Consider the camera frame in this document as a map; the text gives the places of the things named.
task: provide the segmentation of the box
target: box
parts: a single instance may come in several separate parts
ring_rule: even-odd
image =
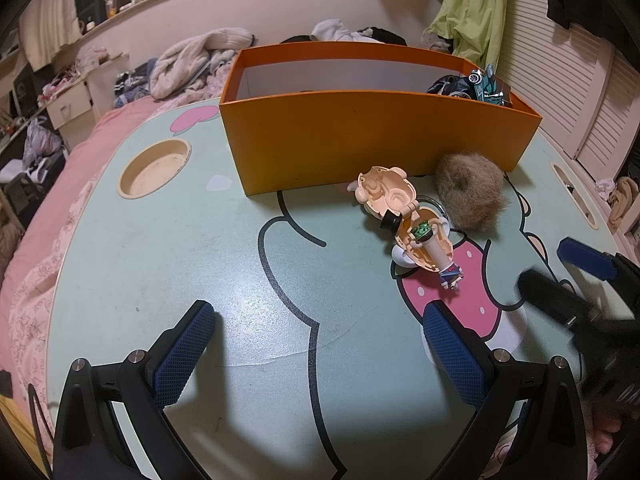
[[[245,194],[350,182],[372,166],[431,174],[454,152],[513,170],[542,120],[529,105],[513,92],[513,108],[426,93],[438,78],[475,68],[382,43],[242,50],[220,111]]]

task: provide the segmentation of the open plastic toy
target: open plastic toy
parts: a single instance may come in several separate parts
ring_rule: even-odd
[[[419,266],[437,272],[444,288],[456,288],[462,269],[453,262],[453,245],[447,237],[448,222],[433,209],[421,206],[414,186],[400,168],[373,166],[348,188],[366,211],[390,231],[399,250],[394,261],[403,267]]]

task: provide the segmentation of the pink blanket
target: pink blanket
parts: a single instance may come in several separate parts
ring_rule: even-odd
[[[29,382],[36,386],[41,401],[47,398],[46,337],[53,291],[94,177],[158,106],[145,97],[100,119],[89,138],[69,156],[6,270],[0,290],[0,369],[12,374],[14,398],[27,417]]]

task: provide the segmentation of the white drawer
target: white drawer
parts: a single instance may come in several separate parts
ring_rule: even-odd
[[[55,129],[89,110],[91,101],[84,82],[73,86],[47,105],[47,112]]]

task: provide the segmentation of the green curtain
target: green curtain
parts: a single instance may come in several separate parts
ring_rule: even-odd
[[[507,0],[443,0],[427,31],[454,40],[456,56],[497,68],[506,8]]]

